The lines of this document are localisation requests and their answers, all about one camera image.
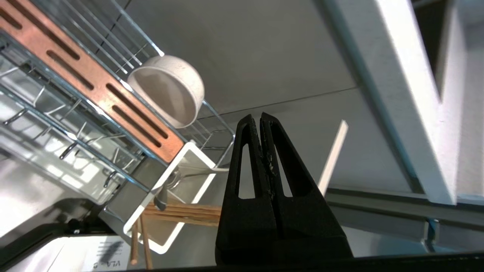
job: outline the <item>wire rack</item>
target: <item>wire rack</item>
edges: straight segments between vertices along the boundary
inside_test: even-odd
[[[115,0],[34,0],[32,2],[124,86],[128,86],[125,80],[131,71],[141,66],[150,57],[164,55],[163,51]],[[100,183],[103,188],[106,188],[110,186],[110,181],[114,181],[114,189],[109,191],[111,195],[124,181],[129,181],[143,191],[149,192],[149,188],[134,179],[131,172],[143,156],[151,157],[166,166],[163,160],[130,136],[100,108],[87,101],[73,86],[67,84],[7,35],[2,36],[1,52],[12,67],[0,71],[2,83],[0,91],[20,106],[15,114],[3,121],[3,126],[12,125],[28,113],[44,126],[39,134],[32,136],[34,140],[56,133],[70,142],[62,151],[57,151],[60,152],[58,156],[56,154],[60,160],[76,157],[102,165],[105,180]],[[2,80],[14,73],[23,73],[25,77],[37,83],[39,89],[30,99]],[[128,90],[164,121],[136,92],[130,88]],[[39,99],[46,96],[56,100],[58,107],[50,110],[39,108],[37,105]],[[77,121],[77,125],[72,125],[71,116],[83,118],[80,118],[82,121]],[[192,141],[202,151],[215,151],[216,155],[211,155],[211,158],[216,166],[219,166],[233,145],[235,133],[207,101],[203,101],[199,116],[215,120],[216,125],[208,128],[196,120],[185,129],[175,130],[166,121],[164,123],[184,142]],[[211,145],[211,141],[220,136],[226,139],[226,144]],[[101,152],[99,149],[101,142],[109,143],[114,148],[109,152]],[[108,197],[97,200],[105,202]]]

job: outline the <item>chopsticks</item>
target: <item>chopsticks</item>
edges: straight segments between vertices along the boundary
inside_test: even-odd
[[[138,222],[139,219],[136,219],[131,228],[131,255],[129,259],[132,265],[138,263]]]
[[[143,236],[143,248],[145,250],[146,269],[153,269],[153,262],[151,260],[150,244],[148,240],[148,231],[145,224],[144,215],[141,215],[133,224],[131,231],[131,256],[130,261],[132,265],[138,263],[138,223],[141,223],[141,235]]]
[[[153,203],[148,204],[132,227],[130,256],[131,264],[136,265],[138,263],[138,224],[141,224],[141,236],[143,237],[143,247],[145,250],[146,269],[153,269],[148,230],[145,224],[147,218],[217,227],[218,222],[220,221],[221,211],[222,207],[220,206],[182,203],[168,204],[164,211],[160,211]]]
[[[221,209],[219,206],[177,203],[168,204],[164,211],[159,211],[150,203],[143,214],[150,219],[217,227]]]

